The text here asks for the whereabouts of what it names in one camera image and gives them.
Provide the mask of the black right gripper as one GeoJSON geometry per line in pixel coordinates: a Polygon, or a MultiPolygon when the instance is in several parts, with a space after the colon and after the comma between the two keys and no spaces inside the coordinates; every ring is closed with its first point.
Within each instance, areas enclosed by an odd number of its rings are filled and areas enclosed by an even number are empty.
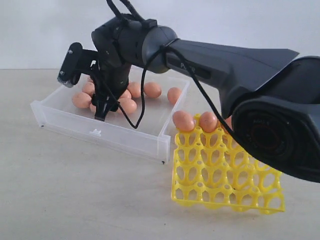
{"type": "Polygon", "coordinates": [[[95,104],[94,118],[104,122],[109,111],[118,109],[118,99],[129,84],[129,73],[132,65],[125,63],[113,67],[106,62],[97,61],[91,68],[95,86],[93,103],[95,104]]]}

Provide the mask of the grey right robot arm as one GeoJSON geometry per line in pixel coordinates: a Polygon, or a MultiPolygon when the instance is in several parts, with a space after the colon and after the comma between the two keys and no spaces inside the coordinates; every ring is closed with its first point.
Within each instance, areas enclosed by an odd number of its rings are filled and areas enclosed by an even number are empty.
{"type": "Polygon", "coordinates": [[[219,92],[229,133],[257,160],[292,177],[320,180],[320,58],[290,49],[262,49],[179,39],[151,20],[112,19],[91,33],[101,59],[174,70],[219,92]]]}

